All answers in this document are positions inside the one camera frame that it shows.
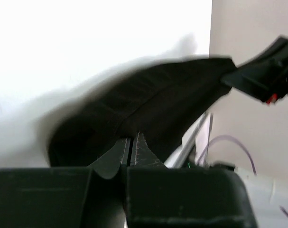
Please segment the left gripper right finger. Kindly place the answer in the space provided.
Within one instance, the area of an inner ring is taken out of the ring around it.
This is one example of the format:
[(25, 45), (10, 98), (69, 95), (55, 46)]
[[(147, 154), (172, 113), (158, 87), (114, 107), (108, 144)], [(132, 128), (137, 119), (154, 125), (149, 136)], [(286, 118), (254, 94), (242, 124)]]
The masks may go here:
[(126, 174), (130, 228), (255, 228), (246, 187), (224, 168), (169, 169), (137, 134)]

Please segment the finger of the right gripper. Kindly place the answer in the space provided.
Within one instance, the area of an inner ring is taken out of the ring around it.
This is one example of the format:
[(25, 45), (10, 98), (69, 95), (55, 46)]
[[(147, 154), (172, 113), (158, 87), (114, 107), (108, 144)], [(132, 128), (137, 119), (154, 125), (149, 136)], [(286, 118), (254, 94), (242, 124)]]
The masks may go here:
[(262, 53), (231, 73), (221, 82), (271, 104), (288, 95), (288, 38), (278, 37)]

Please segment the black skirt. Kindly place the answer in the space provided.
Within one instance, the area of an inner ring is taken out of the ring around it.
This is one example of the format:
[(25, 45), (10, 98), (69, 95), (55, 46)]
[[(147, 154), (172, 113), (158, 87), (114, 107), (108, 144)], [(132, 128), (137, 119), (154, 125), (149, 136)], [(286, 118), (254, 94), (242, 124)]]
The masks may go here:
[(220, 79), (235, 69), (229, 58), (210, 58), (136, 71), (58, 126), (47, 149), (50, 165), (87, 166), (118, 139), (139, 133), (164, 161), (193, 122), (229, 93)]

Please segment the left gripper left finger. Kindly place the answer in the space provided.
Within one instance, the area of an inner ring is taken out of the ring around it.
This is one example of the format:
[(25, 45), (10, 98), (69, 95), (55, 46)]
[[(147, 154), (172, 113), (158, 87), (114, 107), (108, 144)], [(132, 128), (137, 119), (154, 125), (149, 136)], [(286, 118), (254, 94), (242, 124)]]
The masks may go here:
[(88, 167), (0, 169), (0, 228), (122, 228), (131, 140)]

